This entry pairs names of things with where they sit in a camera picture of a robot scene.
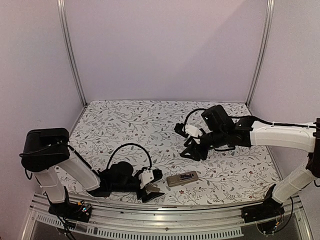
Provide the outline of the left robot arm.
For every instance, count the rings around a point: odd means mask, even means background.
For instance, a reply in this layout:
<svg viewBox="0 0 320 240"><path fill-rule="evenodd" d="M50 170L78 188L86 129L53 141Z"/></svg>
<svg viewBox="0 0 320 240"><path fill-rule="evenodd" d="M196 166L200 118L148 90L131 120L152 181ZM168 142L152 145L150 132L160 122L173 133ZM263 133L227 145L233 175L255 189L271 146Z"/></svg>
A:
<svg viewBox="0 0 320 240"><path fill-rule="evenodd" d="M62 168L76 179L93 197L109 197L113 192L136 193L138 200L148 203L163 196L159 190L147 189L148 184L162 179L160 169L148 166L134 172L129 162L120 161L108 162L104 170L94 170L70 144L69 132L65 128L30 130L19 156L24 169L35 176L63 217L70 217L75 210L67 200L68 191L60 182L55 167Z"/></svg>

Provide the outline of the remote battery cover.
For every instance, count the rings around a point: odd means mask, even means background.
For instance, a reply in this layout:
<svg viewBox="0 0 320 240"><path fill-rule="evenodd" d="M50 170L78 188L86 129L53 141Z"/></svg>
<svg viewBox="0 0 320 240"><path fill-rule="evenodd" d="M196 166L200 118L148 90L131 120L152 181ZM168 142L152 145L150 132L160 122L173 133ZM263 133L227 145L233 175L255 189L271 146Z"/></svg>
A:
<svg viewBox="0 0 320 240"><path fill-rule="evenodd" d="M152 192L152 193L159 193L161 191L160 188L152 185L148 185L145 187L147 191Z"/></svg>

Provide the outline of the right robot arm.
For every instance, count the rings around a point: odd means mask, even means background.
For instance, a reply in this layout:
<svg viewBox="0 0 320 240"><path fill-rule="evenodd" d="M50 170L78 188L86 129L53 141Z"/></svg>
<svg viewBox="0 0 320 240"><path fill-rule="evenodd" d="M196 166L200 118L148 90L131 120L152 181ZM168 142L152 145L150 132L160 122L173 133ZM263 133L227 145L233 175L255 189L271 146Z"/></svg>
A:
<svg viewBox="0 0 320 240"><path fill-rule="evenodd" d="M220 152L239 147L274 146L298 149L308 153L307 161L289 176L273 184L262 203L244 207L242 217L269 218L283 214L283 203L320 177L320 120L296 124L268 122L256 116L230 116L222 105L201 110L201 117L209 132L187 122L177 123L174 131L185 137L186 147L180 156L194 161L206 160L210 150Z"/></svg>

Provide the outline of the white remote control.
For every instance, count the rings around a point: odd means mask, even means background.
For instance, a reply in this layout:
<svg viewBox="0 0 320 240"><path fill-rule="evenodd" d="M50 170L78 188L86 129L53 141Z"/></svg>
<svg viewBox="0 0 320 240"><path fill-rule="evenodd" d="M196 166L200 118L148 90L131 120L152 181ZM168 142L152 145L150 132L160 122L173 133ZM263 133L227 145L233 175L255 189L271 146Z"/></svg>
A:
<svg viewBox="0 0 320 240"><path fill-rule="evenodd" d="M188 183L196 182L198 180L199 180L199 177L196 171L179 173L176 175L168 176L166 178L166 181L169 187L181 186Z"/></svg>

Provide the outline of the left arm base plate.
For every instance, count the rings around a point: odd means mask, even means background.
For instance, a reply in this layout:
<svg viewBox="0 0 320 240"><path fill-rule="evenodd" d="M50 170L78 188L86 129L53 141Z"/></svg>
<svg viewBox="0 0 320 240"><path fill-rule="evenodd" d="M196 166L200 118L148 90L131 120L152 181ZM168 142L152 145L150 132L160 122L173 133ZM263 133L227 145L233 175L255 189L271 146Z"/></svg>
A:
<svg viewBox="0 0 320 240"><path fill-rule="evenodd" d="M92 214L92 206L89 203L81 201L78 203L71 203L65 201L62 203L49 202L50 207L48 212L61 219L74 220L78 222L88 223Z"/></svg>

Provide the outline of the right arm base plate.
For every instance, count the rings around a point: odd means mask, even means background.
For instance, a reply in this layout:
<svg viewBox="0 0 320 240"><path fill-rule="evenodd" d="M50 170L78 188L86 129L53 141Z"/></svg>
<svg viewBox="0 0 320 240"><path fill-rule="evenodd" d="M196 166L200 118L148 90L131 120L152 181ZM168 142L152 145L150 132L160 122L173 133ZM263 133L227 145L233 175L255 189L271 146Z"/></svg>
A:
<svg viewBox="0 0 320 240"><path fill-rule="evenodd" d="M285 213L282 204L278 203L260 203L257 205L246 206L241 209L241 218L245 223L261 221Z"/></svg>

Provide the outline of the dark battery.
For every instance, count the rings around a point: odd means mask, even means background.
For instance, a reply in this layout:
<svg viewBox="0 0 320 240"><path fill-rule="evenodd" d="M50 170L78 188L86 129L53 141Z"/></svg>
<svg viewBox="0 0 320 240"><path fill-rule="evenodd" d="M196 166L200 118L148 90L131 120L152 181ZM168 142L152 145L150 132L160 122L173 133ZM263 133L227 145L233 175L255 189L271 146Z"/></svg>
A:
<svg viewBox="0 0 320 240"><path fill-rule="evenodd" d="M179 175L179 178L181 180L187 180L187 179L192 179L193 178L193 174L192 173L185 173L185 174L181 174Z"/></svg>

